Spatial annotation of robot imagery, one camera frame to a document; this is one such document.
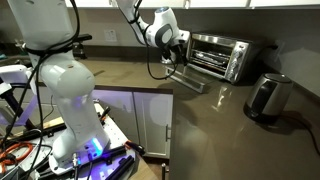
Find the led light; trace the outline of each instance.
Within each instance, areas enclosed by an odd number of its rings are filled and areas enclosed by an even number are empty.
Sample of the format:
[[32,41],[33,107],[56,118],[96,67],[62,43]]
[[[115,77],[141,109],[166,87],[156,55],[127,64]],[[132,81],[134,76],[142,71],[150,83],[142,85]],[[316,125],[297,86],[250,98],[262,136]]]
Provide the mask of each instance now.
[[97,140],[97,138],[93,138],[92,139],[92,144],[94,146],[94,148],[96,149],[97,151],[97,155],[100,156],[102,154],[102,146],[101,144],[99,143],[99,141]]

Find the gray countertop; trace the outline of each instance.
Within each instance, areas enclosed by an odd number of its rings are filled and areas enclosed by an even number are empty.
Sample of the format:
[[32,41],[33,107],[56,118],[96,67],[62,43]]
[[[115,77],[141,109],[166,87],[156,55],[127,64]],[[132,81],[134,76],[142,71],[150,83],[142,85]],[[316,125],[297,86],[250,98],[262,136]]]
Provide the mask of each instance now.
[[[99,85],[173,89],[170,179],[320,177],[320,157],[305,129],[281,119],[273,127],[263,127],[244,115],[242,108],[252,86],[216,80],[208,84],[208,92],[199,94],[171,79],[153,80],[144,62],[114,58],[81,62],[96,74]],[[153,63],[151,68],[155,75],[164,73],[161,64]],[[294,91],[285,111],[302,115],[320,137],[315,126],[319,104]]]

